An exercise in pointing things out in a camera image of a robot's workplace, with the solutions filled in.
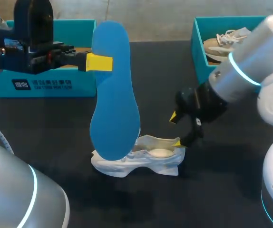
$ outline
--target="sneaker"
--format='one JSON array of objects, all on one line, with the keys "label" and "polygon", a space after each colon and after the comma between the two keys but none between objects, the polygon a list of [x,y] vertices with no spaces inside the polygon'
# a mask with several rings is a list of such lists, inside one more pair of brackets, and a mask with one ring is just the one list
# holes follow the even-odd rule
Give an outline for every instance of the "sneaker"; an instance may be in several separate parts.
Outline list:
[{"label": "sneaker", "polygon": [[177,176],[178,165],[185,156],[185,148],[173,146],[179,140],[144,135],[137,139],[133,151],[121,160],[108,161],[93,151],[91,163],[101,173],[113,177],[125,177],[138,167],[148,167],[162,175]]},{"label": "sneaker", "polygon": [[234,51],[250,33],[251,31],[244,27],[239,30],[228,30],[225,35],[217,34],[216,38],[203,42],[206,56],[217,62],[227,60],[228,54]]}]

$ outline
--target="teal box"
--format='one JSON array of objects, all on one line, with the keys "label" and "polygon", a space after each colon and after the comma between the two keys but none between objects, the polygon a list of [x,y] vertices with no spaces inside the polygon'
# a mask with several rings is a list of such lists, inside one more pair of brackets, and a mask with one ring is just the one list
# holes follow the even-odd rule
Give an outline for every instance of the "teal box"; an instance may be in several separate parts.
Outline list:
[{"label": "teal box", "polygon": [[[7,21],[13,27],[13,21]],[[55,20],[54,40],[76,48],[91,48],[95,20]],[[0,73],[0,97],[94,97],[93,72],[59,68],[38,75],[4,70]]]},{"label": "teal box", "polygon": [[217,67],[209,65],[203,48],[203,41],[215,38],[216,34],[225,34],[230,29],[247,27],[250,31],[256,28],[265,16],[241,16],[241,17],[197,17],[194,19],[191,51],[194,60],[195,71],[199,83],[203,83],[209,74]]}]

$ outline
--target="white shoelace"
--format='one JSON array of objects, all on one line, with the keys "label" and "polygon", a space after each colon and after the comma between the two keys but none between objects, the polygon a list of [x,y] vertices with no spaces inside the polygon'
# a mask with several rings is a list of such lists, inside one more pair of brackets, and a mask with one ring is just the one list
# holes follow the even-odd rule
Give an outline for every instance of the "white shoelace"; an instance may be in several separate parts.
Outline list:
[{"label": "white shoelace", "polygon": [[231,32],[234,32],[235,30],[227,30],[225,35],[222,34],[222,35],[219,35],[217,34],[217,42],[220,46],[224,45],[224,44],[227,44],[227,43],[238,43],[239,40],[243,39],[243,38],[246,38],[246,36],[244,37],[239,37],[239,38],[236,38],[234,36],[230,36],[230,33]]}]

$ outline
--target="black tabletop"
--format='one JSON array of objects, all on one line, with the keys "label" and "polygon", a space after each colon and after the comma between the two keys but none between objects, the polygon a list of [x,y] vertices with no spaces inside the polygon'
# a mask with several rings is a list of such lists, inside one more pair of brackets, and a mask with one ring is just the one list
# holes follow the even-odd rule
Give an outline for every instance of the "black tabletop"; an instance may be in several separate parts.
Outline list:
[{"label": "black tabletop", "polygon": [[[141,135],[184,136],[172,125],[174,95],[197,86],[190,42],[131,43]],[[69,228],[265,228],[260,200],[264,156],[273,127],[256,95],[204,126],[205,140],[186,150],[178,177],[139,168],[123,179],[96,171],[89,124],[95,98],[0,99],[0,129],[15,154],[67,193]]]}]

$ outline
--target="white shoe upper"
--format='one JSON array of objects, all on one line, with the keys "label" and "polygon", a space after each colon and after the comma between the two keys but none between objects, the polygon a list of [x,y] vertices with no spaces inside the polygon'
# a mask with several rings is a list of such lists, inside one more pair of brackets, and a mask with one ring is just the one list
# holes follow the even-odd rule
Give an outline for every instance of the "white shoe upper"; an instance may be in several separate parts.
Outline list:
[{"label": "white shoe upper", "polygon": [[168,140],[149,135],[141,136],[138,138],[133,151],[121,160],[108,161],[93,151],[91,163],[97,170],[110,176],[117,176],[113,172],[125,172],[127,175],[138,167],[148,167],[154,171],[159,170],[161,173],[161,168],[177,168],[184,159],[185,148],[173,146],[178,140],[179,138]]}]

